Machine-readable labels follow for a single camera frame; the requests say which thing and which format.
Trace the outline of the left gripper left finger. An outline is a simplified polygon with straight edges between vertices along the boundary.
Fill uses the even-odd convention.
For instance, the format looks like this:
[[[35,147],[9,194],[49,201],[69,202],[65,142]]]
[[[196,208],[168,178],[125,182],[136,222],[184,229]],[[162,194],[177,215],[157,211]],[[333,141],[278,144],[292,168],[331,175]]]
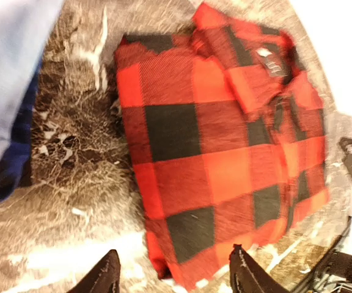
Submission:
[[[118,253],[112,249],[68,293],[119,293],[120,270]]]

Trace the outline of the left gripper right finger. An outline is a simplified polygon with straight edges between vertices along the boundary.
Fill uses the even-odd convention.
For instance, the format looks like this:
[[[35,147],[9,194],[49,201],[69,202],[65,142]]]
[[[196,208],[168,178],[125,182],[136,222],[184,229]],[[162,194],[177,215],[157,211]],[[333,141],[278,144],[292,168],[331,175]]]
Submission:
[[[238,293],[287,293],[241,245],[234,244],[229,256],[230,287]]]

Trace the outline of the red black plaid shirt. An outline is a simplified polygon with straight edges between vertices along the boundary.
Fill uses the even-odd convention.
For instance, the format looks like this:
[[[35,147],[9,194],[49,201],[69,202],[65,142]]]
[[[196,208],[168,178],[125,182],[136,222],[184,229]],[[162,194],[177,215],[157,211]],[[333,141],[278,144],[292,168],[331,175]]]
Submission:
[[[114,53],[148,255],[186,290],[329,200],[323,102],[291,36],[205,3],[193,21]]]

